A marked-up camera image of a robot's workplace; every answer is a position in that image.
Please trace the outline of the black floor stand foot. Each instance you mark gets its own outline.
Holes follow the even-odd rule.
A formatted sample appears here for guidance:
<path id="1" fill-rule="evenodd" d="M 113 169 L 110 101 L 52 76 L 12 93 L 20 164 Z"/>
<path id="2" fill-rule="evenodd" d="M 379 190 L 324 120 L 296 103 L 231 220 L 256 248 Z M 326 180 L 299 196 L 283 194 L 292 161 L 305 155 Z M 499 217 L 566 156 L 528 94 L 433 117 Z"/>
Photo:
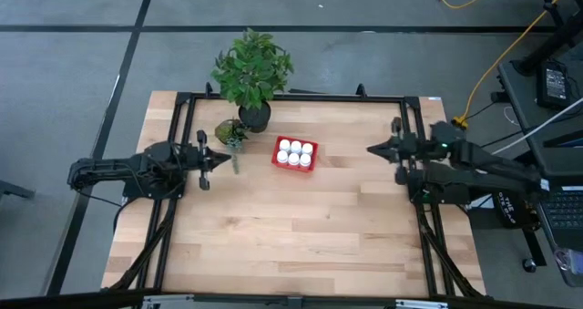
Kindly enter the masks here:
<path id="1" fill-rule="evenodd" d="M 35 192 L 29 189 L 17 186 L 13 183 L 0 180 L 0 200 L 4 196 L 14 195 L 23 199 L 32 199 L 35 196 Z"/>

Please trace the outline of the black metal table frame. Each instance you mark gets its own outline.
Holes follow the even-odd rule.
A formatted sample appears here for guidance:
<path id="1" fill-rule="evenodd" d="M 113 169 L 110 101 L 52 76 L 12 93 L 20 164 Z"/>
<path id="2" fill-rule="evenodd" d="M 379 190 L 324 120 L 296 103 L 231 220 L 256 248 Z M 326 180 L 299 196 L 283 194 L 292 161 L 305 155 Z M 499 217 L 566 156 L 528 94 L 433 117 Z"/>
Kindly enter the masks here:
<path id="1" fill-rule="evenodd" d="M 192 173 L 178 202 L 162 281 L 167 293 L 428 295 L 421 237 L 394 166 L 367 151 L 400 108 L 383 98 L 286 95 L 232 163 Z M 319 145 L 311 172 L 271 163 L 279 136 Z"/>

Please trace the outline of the black crossbar with silver brackets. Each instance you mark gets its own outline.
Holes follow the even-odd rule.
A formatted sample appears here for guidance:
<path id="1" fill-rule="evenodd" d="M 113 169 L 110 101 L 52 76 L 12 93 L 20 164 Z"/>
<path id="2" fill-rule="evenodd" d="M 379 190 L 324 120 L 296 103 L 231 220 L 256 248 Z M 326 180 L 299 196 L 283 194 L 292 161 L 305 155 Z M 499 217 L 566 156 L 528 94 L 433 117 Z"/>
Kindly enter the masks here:
<path id="1" fill-rule="evenodd" d="M 122 309 L 154 307 L 171 302 L 281 305 L 287 309 L 311 306 L 371 306 L 384 309 L 567 309 L 560 306 L 521 304 L 492 298 L 435 295 L 426 299 L 325 297 L 302 295 L 162 294 L 155 289 L 107 290 L 0 300 L 0 309 Z"/>

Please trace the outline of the red plastic basket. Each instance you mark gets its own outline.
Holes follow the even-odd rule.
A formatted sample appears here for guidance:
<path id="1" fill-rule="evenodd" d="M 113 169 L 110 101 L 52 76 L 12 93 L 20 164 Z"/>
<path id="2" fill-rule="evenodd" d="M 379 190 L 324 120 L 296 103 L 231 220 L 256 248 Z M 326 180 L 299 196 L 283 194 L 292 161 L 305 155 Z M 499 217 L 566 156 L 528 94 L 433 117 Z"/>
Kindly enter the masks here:
<path id="1" fill-rule="evenodd" d="M 287 163 L 279 163 L 276 159 L 277 157 L 277 153 L 280 151 L 279 148 L 279 143 L 282 139 L 288 139 L 290 141 L 290 143 L 292 143 L 293 141 L 297 140 L 300 141 L 300 143 L 303 145 L 304 143 L 311 143 L 313 145 L 313 153 L 310 155 L 312 157 L 312 164 L 309 168 L 304 168 L 300 165 L 300 162 L 298 165 L 290 165 L 288 162 Z M 308 140 L 303 140 L 303 139 L 293 139 L 293 138 L 289 138 L 289 137 L 284 137 L 284 136 L 279 136 L 275 142 L 274 145 L 274 149 L 273 149 L 273 153 L 272 153 L 272 157 L 271 157 L 271 163 L 273 165 L 275 165 L 278 168 L 282 168 L 282 169 L 286 169 L 286 170 L 297 170 L 297 171 L 301 171 L 301 172 L 311 172 L 314 170 L 315 165 L 316 165 L 316 160 L 317 160 L 317 154 L 318 154 L 318 150 L 319 150 L 319 145 L 316 142 L 312 142 L 312 141 L 308 141 Z M 295 153 L 291 151 L 291 148 L 287 151 L 288 154 L 290 155 L 291 153 Z M 299 156 L 301 156 L 303 153 L 302 151 L 297 153 Z"/>

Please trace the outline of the black desk leg with caster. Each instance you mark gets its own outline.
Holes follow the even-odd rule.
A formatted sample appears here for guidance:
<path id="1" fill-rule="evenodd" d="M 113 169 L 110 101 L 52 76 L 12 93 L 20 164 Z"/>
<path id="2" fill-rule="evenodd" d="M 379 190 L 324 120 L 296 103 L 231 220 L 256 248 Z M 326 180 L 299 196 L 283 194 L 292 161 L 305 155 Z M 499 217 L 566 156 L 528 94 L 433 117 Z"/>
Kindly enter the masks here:
<path id="1" fill-rule="evenodd" d="M 537 238 L 536 229 L 528 227 L 522 230 L 530 256 L 522 261 L 527 273 L 534 273 L 538 267 L 547 266 L 547 260 Z"/>

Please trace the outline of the dark laptop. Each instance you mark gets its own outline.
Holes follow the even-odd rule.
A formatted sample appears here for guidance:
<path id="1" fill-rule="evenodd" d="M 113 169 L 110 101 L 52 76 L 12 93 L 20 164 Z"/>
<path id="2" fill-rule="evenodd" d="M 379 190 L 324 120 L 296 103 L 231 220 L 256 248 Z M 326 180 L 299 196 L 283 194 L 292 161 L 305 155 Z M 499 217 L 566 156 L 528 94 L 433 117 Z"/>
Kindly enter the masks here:
<path id="1" fill-rule="evenodd" d="M 583 184 L 526 183 L 527 207 L 533 224 L 548 241 L 565 284 L 583 288 Z"/>

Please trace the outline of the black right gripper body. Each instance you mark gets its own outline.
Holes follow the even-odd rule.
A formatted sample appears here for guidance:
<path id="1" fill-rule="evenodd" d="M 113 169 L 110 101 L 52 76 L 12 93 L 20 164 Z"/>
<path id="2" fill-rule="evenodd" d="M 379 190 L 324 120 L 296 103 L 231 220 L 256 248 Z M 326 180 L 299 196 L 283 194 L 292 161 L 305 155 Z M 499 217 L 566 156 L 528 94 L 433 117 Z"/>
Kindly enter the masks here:
<path id="1" fill-rule="evenodd" d="M 395 172 L 395 181 L 399 185 L 420 185 L 422 172 L 416 168 L 414 154 L 417 152 L 416 135 L 403 131 L 401 118 L 394 118 L 391 122 L 392 144 L 394 145 L 394 158 L 398 163 Z"/>

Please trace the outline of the black power adapter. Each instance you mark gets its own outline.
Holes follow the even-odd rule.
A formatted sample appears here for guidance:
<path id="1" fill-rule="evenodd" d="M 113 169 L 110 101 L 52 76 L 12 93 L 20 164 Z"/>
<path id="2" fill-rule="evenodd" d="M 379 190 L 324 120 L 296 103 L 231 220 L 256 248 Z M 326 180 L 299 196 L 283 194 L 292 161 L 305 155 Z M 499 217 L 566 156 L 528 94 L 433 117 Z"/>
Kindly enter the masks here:
<path id="1" fill-rule="evenodd" d="M 544 62 L 537 70 L 537 104 L 542 108 L 566 108 L 570 85 L 566 68 L 557 62 Z"/>

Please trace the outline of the black stand legs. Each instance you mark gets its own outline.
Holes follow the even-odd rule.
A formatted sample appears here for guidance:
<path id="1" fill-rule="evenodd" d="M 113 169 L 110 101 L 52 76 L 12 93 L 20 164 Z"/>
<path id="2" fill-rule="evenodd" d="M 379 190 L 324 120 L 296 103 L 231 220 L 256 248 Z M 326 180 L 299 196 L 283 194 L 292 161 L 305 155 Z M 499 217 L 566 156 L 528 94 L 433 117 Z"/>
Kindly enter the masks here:
<path id="1" fill-rule="evenodd" d="M 558 10 L 558 0 L 544 0 L 544 13 L 550 13 L 557 29 L 537 49 L 526 57 L 512 61 L 514 69 L 523 76 L 532 75 L 544 62 L 549 60 L 564 45 L 574 47 L 575 38 L 583 32 L 583 0 L 574 0 L 578 11 L 566 22 L 562 20 Z"/>

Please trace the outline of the large green potted plant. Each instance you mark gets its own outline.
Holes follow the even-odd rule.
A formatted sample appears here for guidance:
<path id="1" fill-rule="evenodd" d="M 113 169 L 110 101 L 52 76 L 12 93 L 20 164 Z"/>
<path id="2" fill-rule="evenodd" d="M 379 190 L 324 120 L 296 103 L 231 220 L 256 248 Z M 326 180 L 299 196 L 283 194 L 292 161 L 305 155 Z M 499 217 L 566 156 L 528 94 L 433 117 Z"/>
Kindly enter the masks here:
<path id="1" fill-rule="evenodd" d="M 220 95 L 238 108 L 245 127 L 262 133 L 271 119 L 270 101 L 285 90 L 293 73 L 291 54 L 276 45 L 272 35 L 248 28 L 218 54 L 211 76 Z"/>

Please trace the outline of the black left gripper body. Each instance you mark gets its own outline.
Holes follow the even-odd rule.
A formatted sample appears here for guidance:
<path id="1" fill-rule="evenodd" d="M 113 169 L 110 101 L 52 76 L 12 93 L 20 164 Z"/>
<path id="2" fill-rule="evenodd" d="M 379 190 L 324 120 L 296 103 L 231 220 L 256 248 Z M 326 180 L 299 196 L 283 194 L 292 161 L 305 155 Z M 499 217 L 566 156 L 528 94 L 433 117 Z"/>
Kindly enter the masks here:
<path id="1" fill-rule="evenodd" d="M 185 170 L 199 170 L 199 187 L 204 191 L 208 191 L 210 189 L 210 181 L 208 179 L 210 166 L 207 155 L 207 134 L 202 129 L 199 129 L 196 136 L 197 146 L 187 144 L 181 150 L 185 162 Z"/>

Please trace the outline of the black desk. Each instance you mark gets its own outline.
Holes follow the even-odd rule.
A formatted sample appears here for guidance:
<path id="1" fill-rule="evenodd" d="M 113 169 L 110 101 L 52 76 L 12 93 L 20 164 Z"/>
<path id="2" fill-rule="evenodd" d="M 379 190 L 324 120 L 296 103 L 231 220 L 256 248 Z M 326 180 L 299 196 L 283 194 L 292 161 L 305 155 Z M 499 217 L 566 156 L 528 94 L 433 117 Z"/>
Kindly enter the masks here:
<path id="1" fill-rule="evenodd" d="M 583 146 L 568 148 L 545 145 L 548 140 L 571 133 L 578 132 L 583 136 L 583 102 L 545 125 L 558 111 L 537 105 L 537 78 L 534 75 L 521 75 L 510 62 L 501 64 L 498 72 L 521 128 L 529 132 L 537 126 L 542 127 L 526 139 L 542 173 L 550 179 L 583 178 Z"/>

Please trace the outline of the small succulent plant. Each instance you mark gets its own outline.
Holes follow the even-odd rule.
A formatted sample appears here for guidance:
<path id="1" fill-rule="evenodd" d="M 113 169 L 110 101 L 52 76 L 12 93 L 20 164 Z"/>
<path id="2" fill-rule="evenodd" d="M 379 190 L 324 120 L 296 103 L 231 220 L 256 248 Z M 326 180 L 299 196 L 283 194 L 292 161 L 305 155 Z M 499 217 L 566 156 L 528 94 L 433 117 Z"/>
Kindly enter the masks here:
<path id="1" fill-rule="evenodd" d="M 223 120 L 215 128 L 216 138 L 227 148 L 231 155 L 232 168 L 235 174 L 240 173 L 239 154 L 243 152 L 243 142 L 248 139 L 247 126 L 239 119 Z"/>

